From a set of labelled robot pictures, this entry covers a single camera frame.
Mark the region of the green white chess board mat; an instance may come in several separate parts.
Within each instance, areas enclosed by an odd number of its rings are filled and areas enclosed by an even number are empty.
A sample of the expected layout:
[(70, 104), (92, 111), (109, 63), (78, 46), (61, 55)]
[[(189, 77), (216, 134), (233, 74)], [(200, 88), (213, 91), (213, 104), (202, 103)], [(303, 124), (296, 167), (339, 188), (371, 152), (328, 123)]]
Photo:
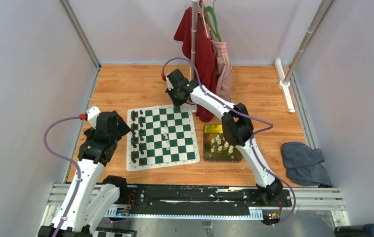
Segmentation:
[[(127, 124), (126, 169), (140, 171), (194, 164), (200, 161), (191, 105), (130, 109)], [(168, 139), (164, 126), (168, 126)], [(170, 150), (166, 150), (166, 141)]]

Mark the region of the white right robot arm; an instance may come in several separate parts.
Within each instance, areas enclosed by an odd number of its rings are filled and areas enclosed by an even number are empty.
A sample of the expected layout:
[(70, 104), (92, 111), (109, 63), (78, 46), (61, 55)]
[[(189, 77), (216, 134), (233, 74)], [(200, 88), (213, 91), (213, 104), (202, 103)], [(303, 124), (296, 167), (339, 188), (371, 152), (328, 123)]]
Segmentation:
[(188, 80), (179, 69), (161, 74), (167, 84), (166, 93), (173, 105), (179, 107), (193, 102), (220, 119), (226, 141), (234, 146), (251, 168), (262, 204), (272, 206), (279, 200), (283, 184), (269, 168), (254, 138), (253, 124), (244, 104), (228, 102), (200, 84)]

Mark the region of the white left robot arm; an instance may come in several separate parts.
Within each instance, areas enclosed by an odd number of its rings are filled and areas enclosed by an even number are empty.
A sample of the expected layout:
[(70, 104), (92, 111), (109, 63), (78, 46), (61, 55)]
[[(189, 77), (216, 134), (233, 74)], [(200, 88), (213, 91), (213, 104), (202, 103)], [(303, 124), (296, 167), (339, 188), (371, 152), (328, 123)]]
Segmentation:
[(91, 237), (111, 205), (125, 203), (128, 199), (126, 179), (112, 175), (104, 179), (95, 198), (91, 195), (118, 142), (130, 132), (130, 127), (116, 111), (102, 112), (97, 106), (76, 118), (91, 125), (84, 132), (86, 141), (79, 148), (77, 161), (58, 154), (47, 143), (48, 132), (66, 121), (65, 118), (50, 125), (43, 135), (46, 149), (71, 162), (76, 172), (59, 211), (48, 226), (40, 227), (39, 237)]

